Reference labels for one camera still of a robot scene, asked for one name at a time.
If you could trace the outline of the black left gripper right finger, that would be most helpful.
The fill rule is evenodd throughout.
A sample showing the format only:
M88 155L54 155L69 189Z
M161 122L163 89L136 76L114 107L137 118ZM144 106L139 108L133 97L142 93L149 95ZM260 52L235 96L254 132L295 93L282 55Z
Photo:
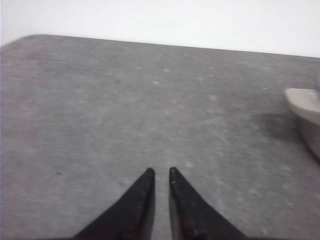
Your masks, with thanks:
M200 196L176 167L169 170L169 218L174 240L246 238Z

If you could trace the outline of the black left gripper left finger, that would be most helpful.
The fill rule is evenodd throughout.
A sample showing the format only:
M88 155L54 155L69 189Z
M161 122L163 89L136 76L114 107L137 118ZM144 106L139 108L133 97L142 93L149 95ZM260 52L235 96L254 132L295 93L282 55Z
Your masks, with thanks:
M147 168L106 211L73 240L150 240L155 218L155 171Z

